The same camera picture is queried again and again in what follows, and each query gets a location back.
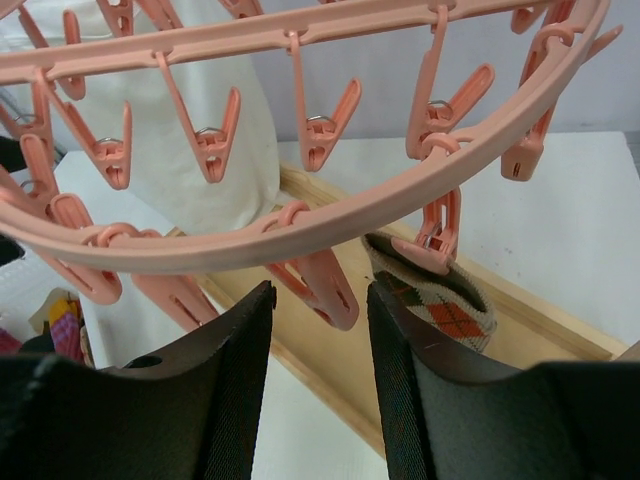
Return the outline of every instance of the wooden board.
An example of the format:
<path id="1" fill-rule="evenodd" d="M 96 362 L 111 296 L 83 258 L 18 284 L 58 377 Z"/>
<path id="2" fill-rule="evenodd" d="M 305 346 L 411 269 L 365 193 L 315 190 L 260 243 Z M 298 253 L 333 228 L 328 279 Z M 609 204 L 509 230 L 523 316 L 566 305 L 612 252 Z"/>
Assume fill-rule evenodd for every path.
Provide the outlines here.
<path id="1" fill-rule="evenodd" d="M 284 165 L 281 189 L 306 201 L 312 208 L 346 196 L 332 185 Z M 415 237 L 415 232 L 400 223 L 391 224 L 385 230 L 407 239 Z M 262 267 L 211 273 L 198 280 L 228 308 L 260 281 L 271 279 L 278 290 L 272 353 L 384 455 L 366 318 L 371 267 L 359 239 L 334 247 L 334 252 L 360 304 L 360 318 L 350 332 L 326 325 Z M 621 342 L 471 260 L 459 257 L 458 263 L 476 278 L 496 305 L 498 331 L 485 352 L 490 357 L 527 368 L 550 359 L 612 360 L 627 349 Z"/>

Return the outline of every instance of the pink plastic clip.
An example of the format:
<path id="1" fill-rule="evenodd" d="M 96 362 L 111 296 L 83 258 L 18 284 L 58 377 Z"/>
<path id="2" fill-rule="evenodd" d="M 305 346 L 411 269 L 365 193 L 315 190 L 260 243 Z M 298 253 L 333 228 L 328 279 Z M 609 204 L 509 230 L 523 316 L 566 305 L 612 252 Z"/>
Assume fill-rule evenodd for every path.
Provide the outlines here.
<path id="1" fill-rule="evenodd" d="M 523 34 L 536 23 L 536 20 L 542 16 L 546 9 L 547 5 L 516 8 L 511 15 L 511 31 L 518 35 Z"/>
<path id="2" fill-rule="evenodd" d="M 158 30 L 182 28 L 182 22 L 171 0 L 136 0 Z"/>
<path id="3" fill-rule="evenodd" d="M 0 122 L 13 138 L 19 139 L 27 133 L 39 137 L 45 144 L 47 163 L 50 167 L 53 167 L 55 151 L 49 102 L 42 92 L 42 88 L 35 83 L 31 84 L 31 98 L 33 101 L 33 114 L 19 115 L 16 118 L 12 118 L 4 105 L 0 104 Z M 19 123 L 20 120 L 31 121 Z"/>
<path id="4" fill-rule="evenodd" d="M 546 57 L 546 43 L 550 37 L 560 37 L 564 45 L 571 46 L 575 34 L 582 33 L 575 27 L 561 24 L 561 22 L 569 18 L 574 3 L 575 0 L 565 0 L 549 7 L 549 11 L 543 22 L 545 26 L 538 31 L 531 43 L 529 55 L 522 71 L 520 86 L 533 75 L 544 61 Z M 622 25 L 618 25 L 594 40 L 584 62 L 589 61 L 608 47 L 618 38 L 622 30 Z M 522 139 L 502 154 L 500 169 L 504 178 L 520 182 L 526 182 L 531 179 L 544 152 L 544 139 L 551 125 L 555 107 L 556 104 L 554 103 Z"/>
<path id="5" fill-rule="evenodd" d="M 49 163 L 45 142 L 37 135 L 27 133 L 20 137 L 20 148 L 31 174 L 31 180 L 25 183 L 33 184 L 33 189 L 28 195 L 39 209 L 47 213 L 49 203 L 60 191 Z"/>
<path id="6" fill-rule="evenodd" d="M 187 112 L 180 90 L 178 90 L 178 86 L 171 75 L 167 57 L 164 53 L 158 52 L 155 54 L 155 58 L 169 88 L 169 93 L 173 99 L 184 133 L 187 136 L 187 140 L 189 140 L 193 154 L 198 160 L 202 175 L 209 183 L 221 181 L 227 169 L 233 139 L 238 128 L 241 104 L 240 91 L 235 87 L 229 91 L 229 100 L 227 100 L 227 109 L 224 114 L 222 128 L 206 127 L 196 132 L 193 129 L 193 124 L 189 118 L 189 112 Z"/>
<path id="7" fill-rule="evenodd" d="M 405 143 L 407 156 L 416 160 L 424 160 L 420 154 L 420 144 L 424 139 L 434 132 L 450 132 L 482 99 L 495 79 L 495 70 L 485 63 L 471 74 L 450 102 L 431 101 L 449 22 L 446 6 L 438 6 L 437 12 L 438 23 L 432 27 L 433 44 L 424 55 L 418 74 Z"/>
<path id="8" fill-rule="evenodd" d="M 115 5 L 109 0 L 96 0 L 96 2 L 115 37 L 133 35 L 133 0 L 120 0 Z"/>
<path id="9" fill-rule="evenodd" d="M 300 155 L 305 170 L 317 172 L 329 158 L 331 151 L 351 120 L 362 96 L 362 85 L 357 78 L 351 79 L 331 118 L 307 117 L 300 37 L 298 32 L 289 32 L 288 36 L 291 41 L 289 53 L 293 58 Z"/>
<path id="10" fill-rule="evenodd" d="M 255 17 L 256 15 L 262 15 L 262 7 L 259 0 L 219 0 L 220 3 L 227 11 L 233 15 L 234 18 L 247 18 Z"/>
<path id="11" fill-rule="evenodd" d="M 138 231 L 127 223 L 116 223 L 103 230 L 96 239 L 100 247 L 108 247 L 118 235 L 162 238 L 155 230 Z M 135 286 L 186 331 L 192 331 L 219 316 L 216 308 L 188 275 L 132 274 Z"/>
<path id="12" fill-rule="evenodd" d="M 277 220 L 266 224 L 264 229 L 268 230 L 275 223 L 280 227 L 291 225 L 298 212 L 308 210 L 306 203 L 292 202 L 279 212 Z M 287 265 L 300 279 L 287 269 Z M 283 263 L 267 265 L 266 268 L 329 325 L 344 331 L 355 325 L 360 313 L 358 301 L 330 248 Z"/>
<path id="13" fill-rule="evenodd" d="M 4 177 L 2 170 L 0 170 L 0 176 Z M 5 179 L 3 178 L 2 181 L 0 181 L 0 184 L 2 184 L 2 188 L 0 188 L 0 201 L 7 202 L 26 213 L 43 218 L 43 214 L 36 208 L 33 201 L 29 199 L 26 194 L 21 192 L 20 187 L 18 187 L 17 190 L 15 187 L 6 187 L 4 180 Z M 60 199 L 61 197 L 68 196 L 59 195 L 54 198 L 50 207 L 53 215 L 57 219 L 73 218 L 74 224 L 66 225 L 71 226 L 72 228 L 82 228 L 83 226 L 91 225 L 89 214 L 79 198 L 76 197 L 72 203 L 63 200 L 64 205 L 61 206 L 56 202 L 56 199 Z M 85 295 L 92 302 L 100 305 L 111 305 L 117 302 L 120 298 L 120 295 L 122 294 L 122 285 L 120 284 L 120 280 L 111 272 L 102 272 L 80 265 L 67 264 L 47 254 L 41 253 L 37 249 L 34 249 L 34 251 L 44 262 L 46 262 L 51 268 L 58 272 L 60 276 L 71 283 L 80 293 Z"/>
<path id="14" fill-rule="evenodd" d="M 36 76 L 38 84 L 49 101 L 58 110 L 62 120 L 111 188 L 114 190 L 127 188 L 131 176 L 131 142 L 133 137 L 129 102 L 124 104 L 123 140 L 114 138 L 96 140 L 76 107 L 70 102 L 63 102 L 56 94 L 53 85 L 46 79 L 44 71 L 38 70 Z"/>
<path id="15" fill-rule="evenodd" d="M 38 25 L 36 25 L 36 22 L 27 9 L 23 5 L 20 5 L 18 11 L 20 12 L 18 19 L 25 33 L 31 40 L 31 43 L 33 43 L 33 46 L 36 48 L 48 48 L 49 43 L 42 35 Z M 80 26 L 76 14 L 71 10 L 65 10 L 62 14 L 62 22 L 67 45 L 80 43 Z M 84 77 L 82 76 L 61 78 L 58 79 L 58 83 L 62 87 L 62 90 L 64 90 L 64 93 L 73 100 L 82 100 L 87 93 Z"/>
<path id="16" fill-rule="evenodd" d="M 415 243 L 392 238 L 393 248 L 421 268 L 438 275 L 449 273 L 449 261 L 458 253 L 462 193 L 456 188 L 423 208 L 424 221 Z M 446 219 L 442 210 L 446 210 Z"/>

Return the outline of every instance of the white bag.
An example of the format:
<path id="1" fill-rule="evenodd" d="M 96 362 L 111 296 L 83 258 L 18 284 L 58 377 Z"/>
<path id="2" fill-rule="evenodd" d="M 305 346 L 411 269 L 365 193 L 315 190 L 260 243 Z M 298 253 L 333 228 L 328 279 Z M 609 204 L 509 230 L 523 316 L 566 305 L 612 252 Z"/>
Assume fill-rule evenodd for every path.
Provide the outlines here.
<path id="1" fill-rule="evenodd" d="M 173 0 L 173 5 L 185 27 L 231 20 L 217 1 Z M 25 7 L 51 46 L 64 44 L 65 8 L 77 14 L 83 41 L 111 36 L 95 0 L 28 0 Z M 16 17 L 14 13 L 0 21 L 5 49 L 32 48 Z M 155 31 L 150 19 L 137 11 L 134 34 Z M 96 138 L 122 138 L 124 102 L 131 103 L 130 190 L 173 224 L 189 234 L 246 226 L 273 208 L 279 190 L 275 127 L 251 58 L 242 55 L 176 65 L 171 72 L 196 130 L 219 128 L 229 89 L 240 90 L 238 129 L 220 183 L 209 184 L 202 176 L 159 70 L 86 77 L 87 95 L 74 104 Z M 28 111 L 30 89 L 17 90 L 21 107 Z M 64 98 L 62 89 L 57 91 Z M 94 221 L 101 223 L 99 217 Z"/>

